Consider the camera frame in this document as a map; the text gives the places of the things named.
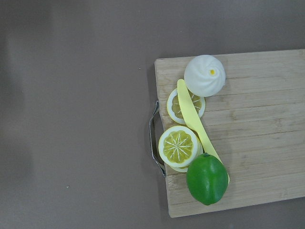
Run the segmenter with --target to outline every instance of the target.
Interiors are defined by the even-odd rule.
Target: wooden cutting board
[[[186,176],[166,167],[171,217],[305,196],[305,50],[215,55],[226,85],[206,98],[201,121],[231,182],[205,206],[189,193]],[[193,57],[155,62],[164,130],[177,125],[166,101]]]

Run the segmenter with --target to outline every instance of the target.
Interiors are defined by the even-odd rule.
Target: lemon flesh
[[[200,140],[198,138],[197,138],[197,143],[198,143],[198,151],[197,151],[197,154],[196,154],[195,158],[197,158],[199,155],[203,154],[203,147],[202,147],[201,142],[200,142]],[[176,170],[177,172],[186,173],[188,168],[189,168],[189,165],[181,167],[181,168],[179,168],[179,167],[172,167],[171,166],[171,168],[173,170]]]
[[[191,136],[180,130],[172,132],[164,141],[164,155],[170,162],[182,163],[192,154],[193,142]]]

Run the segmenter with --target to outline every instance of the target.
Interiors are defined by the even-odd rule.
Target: lemon slice
[[[198,157],[200,154],[203,154],[203,148],[202,148],[202,145],[201,145],[201,142],[200,142],[200,140],[199,140],[199,138],[197,138],[197,141],[198,141],[198,151],[197,151],[197,154],[196,154],[196,157]],[[185,166],[185,167],[181,167],[181,168],[179,168],[179,167],[172,167],[172,166],[170,166],[173,170],[176,170],[177,172],[180,172],[180,173],[186,173],[187,172],[187,170],[188,170],[188,168],[189,168],[189,166],[187,165],[187,166]]]
[[[162,160],[171,167],[185,167],[197,155],[201,144],[198,144],[194,132],[181,125],[166,130],[159,139],[159,154]]]
[[[197,95],[194,95],[193,93],[189,92],[191,99],[193,101],[194,107],[198,113],[199,118],[202,117],[205,109],[205,100],[204,97],[199,97]],[[183,120],[183,116],[181,113],[181,109],[179,106],[178,101],[178,94],[177,94],[177,88],[174,89],[167,100],[167,112],[172,120],[175,122],[184,125],[185,121]]]

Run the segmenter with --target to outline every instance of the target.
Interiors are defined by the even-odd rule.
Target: gray table
[[[305,198],[169,218],[147,129],[155,59],[303,49],[304,11],[290,0],[2,1],[0,229],[305,228]]]

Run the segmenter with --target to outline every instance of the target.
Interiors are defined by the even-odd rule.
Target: plastic fruit
[[[199,97],[197,95],[194,95],[193,93],[189,92],[191,99],[193,101],[194,107],[196,109],[196,112],[198,113],[199,117],[202,117],[205,109],[205,100],[204,97]],[[177,88],[175,88],[170,96],[167,99],[166,104],[168,115],[171,117],[172,120],[175,122],[184,125],[185,121],[183,119],[181,109],[179,106],[179,100],[177,95]]]
[[[228,187],[228,173],[216,157],[204,153],[189,165],[186,183],[196,200],[210,205],[223,197]]]
[[[167,129],[159,139],[159,154],[171,167],[189,165],[201,150],[197,136],[185,126],[176,125]]]

